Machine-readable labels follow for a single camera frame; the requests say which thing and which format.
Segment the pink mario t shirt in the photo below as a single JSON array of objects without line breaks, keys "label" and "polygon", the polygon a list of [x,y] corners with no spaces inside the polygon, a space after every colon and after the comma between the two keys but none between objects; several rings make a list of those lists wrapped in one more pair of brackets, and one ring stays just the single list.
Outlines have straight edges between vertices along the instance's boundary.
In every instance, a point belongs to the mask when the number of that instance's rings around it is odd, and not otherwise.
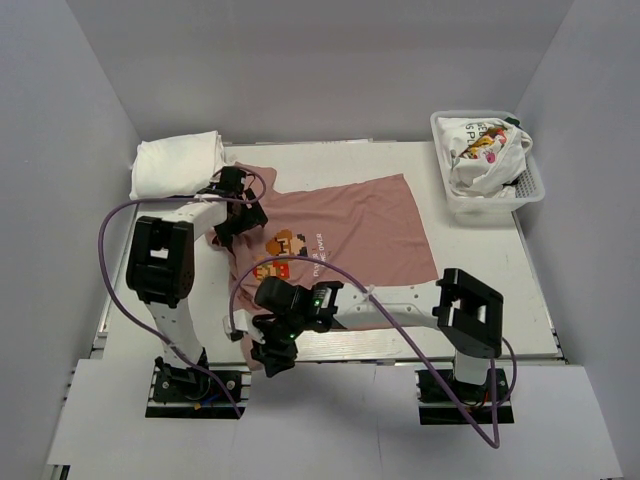
[{"label": "pink mario t shirt", "polygon": [[418,207],[401,174],[312,191],[280,193],[277,172],[258,168],[251,187],[268,222],[233,239],[228,253],[234,309],[261,313],[260,282],[276,276],[293,285],[340,280],[346,271],[364,285],[408,286],[438,279]]}]

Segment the white green spongebob t shirt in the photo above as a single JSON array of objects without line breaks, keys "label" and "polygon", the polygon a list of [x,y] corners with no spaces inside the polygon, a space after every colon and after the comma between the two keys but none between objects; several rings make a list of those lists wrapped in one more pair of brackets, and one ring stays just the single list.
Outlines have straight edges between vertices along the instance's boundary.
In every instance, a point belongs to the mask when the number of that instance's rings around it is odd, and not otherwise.
[{"label": "white green spongebob t shirt", "polygon": [[455,199],[514,199],[533,140],[514,119],[438,116],[434,140]]}]

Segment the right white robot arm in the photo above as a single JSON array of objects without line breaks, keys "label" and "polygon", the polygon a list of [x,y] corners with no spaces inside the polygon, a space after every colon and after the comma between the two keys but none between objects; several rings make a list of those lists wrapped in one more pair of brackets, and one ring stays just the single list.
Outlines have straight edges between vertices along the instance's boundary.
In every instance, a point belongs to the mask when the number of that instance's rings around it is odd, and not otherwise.
[{"label": "right white robot arm", "polygon": [[503,295],[457,268],[436,281],[367,292],[341,281],[305,288],[268,277],[254,301],[264,312],[252,320],[250,355],[268,376],[294,367],[296,340],[306,331],[425,327],[454,347],[452,388],[472,399],[486,389],[490,362],[502,354]]}]

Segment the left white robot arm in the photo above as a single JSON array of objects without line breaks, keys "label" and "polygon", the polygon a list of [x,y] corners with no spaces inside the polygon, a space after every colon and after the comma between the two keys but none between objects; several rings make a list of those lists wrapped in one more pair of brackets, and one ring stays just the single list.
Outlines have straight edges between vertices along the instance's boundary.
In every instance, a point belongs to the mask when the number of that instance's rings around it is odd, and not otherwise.
[{"label": "left white robot arm", "polygon": [[218,244],[264,227],[267,216],[251,189],[257,174],[224,167],[193,200],[163,217],[142,216],[135,224],[126,284],[147,307],[164,343],[163,360],[182,368],[177,387],[199,399],[211,387],[206,351],[198,340],[188,305],[195,280],[195,243],[212,231]]}]

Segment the folded white t shirt stack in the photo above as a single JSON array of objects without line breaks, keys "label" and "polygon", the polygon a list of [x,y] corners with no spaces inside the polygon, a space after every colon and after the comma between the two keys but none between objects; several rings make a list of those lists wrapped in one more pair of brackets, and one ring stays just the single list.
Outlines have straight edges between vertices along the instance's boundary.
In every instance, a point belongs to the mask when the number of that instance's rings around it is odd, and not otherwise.
[{"label": "folded white t shirt stack", "polygon": [[226,165],[217,131],[187,134],[137,146],[131,169],[131,200],[190,196]]}]

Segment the white plastic basket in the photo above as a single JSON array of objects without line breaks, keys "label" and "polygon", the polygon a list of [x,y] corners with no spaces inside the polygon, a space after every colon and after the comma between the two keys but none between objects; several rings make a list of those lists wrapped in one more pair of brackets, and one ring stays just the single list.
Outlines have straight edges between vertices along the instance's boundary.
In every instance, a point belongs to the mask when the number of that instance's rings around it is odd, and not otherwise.
[{"label": "white plastic basket", "polygon": [[[447,110],[437,111],[431,115],[430,122],[432,133],[434,119],[438,116],[470,118],[498,117],[500,119],[507,120],[514,119],[517,121],[517,125],[521,128],[520,121],[510,112],[492,110]],[[443,182],[442,166],[440,165],[439,154],[437,152],[438,143],[435,140],[434,143]],[[480,216],[484,222],[488,222],[492,216],[498,214],[511,214],[527,204],[541,201],[545,196],[545,188],[531,149],[530,153],[527,155],[526,170],[519,178],[519,183],[516,188],[516,197],[514,199],[455,199],[448,194],[446,190],[445,195],[447,204],[452,213],[456,215],[469,214]]]}]

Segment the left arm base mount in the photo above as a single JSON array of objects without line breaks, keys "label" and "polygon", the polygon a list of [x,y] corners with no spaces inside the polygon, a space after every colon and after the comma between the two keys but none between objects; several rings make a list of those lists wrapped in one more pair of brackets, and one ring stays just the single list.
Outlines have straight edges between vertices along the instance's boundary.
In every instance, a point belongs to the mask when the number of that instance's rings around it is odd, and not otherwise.
[{"label": "left arm base mount", "polygon": [[222,387],[209,375],[191,368],[174,368],[159,356],[155,359],[145,417],[238,420],[249,398],[250,371],[247,367],[222,366],[211,372],[224,384],[239,413]]}]

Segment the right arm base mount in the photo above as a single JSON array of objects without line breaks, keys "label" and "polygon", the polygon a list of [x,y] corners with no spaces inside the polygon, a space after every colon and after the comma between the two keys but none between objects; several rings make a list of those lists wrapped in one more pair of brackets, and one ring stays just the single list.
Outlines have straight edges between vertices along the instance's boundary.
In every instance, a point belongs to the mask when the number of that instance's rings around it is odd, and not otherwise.
[{"label": "right arm base mount", "polygon": [[[492,423],[490,373],[487,373],[485,383],[481,386],[455,381],[452,369],[442,369],[438,373],[478,424],[489,425]],[[422,426],[462,425],[466,423],[458,408],[427,370],[417,370],[416,380],[419,420]],[[497,408],[498,423],[514,424],[513,409],[510,401],[506,400],[509,384],[502,368],[496,369],[496,380],[497,396],[500,401],[503,401]]]}]

